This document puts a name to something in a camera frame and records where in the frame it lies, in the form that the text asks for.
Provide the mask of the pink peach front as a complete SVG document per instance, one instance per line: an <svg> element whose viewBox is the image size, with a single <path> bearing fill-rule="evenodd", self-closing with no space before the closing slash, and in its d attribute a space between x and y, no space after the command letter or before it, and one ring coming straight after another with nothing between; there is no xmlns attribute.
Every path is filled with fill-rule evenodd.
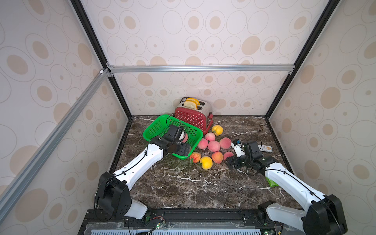
<svg viewBox="0 0 376 235"><path fill-rule="evenodd" d="M189 138L189 134L185 133L185 136L184 136L183 140L181 141L181 143L183 143L183 144L186 143L188 138Z"/></svg>

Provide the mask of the green plastic basket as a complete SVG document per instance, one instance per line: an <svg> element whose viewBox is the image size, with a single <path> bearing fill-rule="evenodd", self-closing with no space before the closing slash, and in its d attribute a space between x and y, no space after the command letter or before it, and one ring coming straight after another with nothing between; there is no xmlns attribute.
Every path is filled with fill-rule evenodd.
<svg viewBox="0 0 376 235"><path fill-rule="evenodd" d="M158 152L161 151L161 154L163 156L170 154L170 153L164 153L163 150L159 147L159 141L158 138L162 137L169 129L171 125L175 126L183 126L184 132L189 134L189 138L186 143L188 143L191 146L191 151L189 153L189 156L194 152L195 148L197 147L198 143L203 137L203 132L186 122L180 121L179 119L169 116L169 115L161 115L159 116L143 133L143 137L146 141L149 142L147 148L151 150L152 152ZM188 157L179 156L176 154L172 154L173 156L184 160Z"/></svg>

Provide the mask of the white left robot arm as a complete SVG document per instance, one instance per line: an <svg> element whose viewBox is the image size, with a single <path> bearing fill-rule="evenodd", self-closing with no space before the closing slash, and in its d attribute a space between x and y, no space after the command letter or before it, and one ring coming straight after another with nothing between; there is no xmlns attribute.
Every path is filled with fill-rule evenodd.
<svg viewBox="0 0 376 235"><path fill-rule="evenodd" d="M101 175L94 198L94 210L103 209L111 218L144 219L148 207L130 196L134 184L156 162L168 153L187 156L190 145L183 126L171 125L163 136L152 138L146 148L131 162L114 173Z"/></svg>

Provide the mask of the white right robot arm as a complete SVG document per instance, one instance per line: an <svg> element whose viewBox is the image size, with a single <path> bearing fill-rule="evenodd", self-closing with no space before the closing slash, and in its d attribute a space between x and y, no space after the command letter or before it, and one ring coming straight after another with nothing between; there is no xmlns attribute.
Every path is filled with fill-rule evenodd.
<svg viewBox="0 0 376 235"><path fill-rule="evenodd" d="M250 168L273 181L302 207L300 210L267 201L258 206L261 223L279 222L307 235L344 235L348 227L342 203L335 195L325 195L289 172L272 156L264 156L256 141L231 143L236 155L226 158L229 169Z"/></svg>

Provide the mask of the green object under right arm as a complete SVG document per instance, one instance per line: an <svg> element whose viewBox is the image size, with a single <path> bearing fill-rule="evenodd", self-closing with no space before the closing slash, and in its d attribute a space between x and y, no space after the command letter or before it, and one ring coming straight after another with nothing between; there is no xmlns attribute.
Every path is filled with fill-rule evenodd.
<svg viewBox="0 0 376 235"><path fill-rule="evenodd" d="M274 182L273 180L271 180L271 179L269 179L268 177L265 177L266 178L266 180L267 180L267 182L268 182L268 184L269 184L269 187L278 187L279 185L276 183L276 182Z"/></svg>

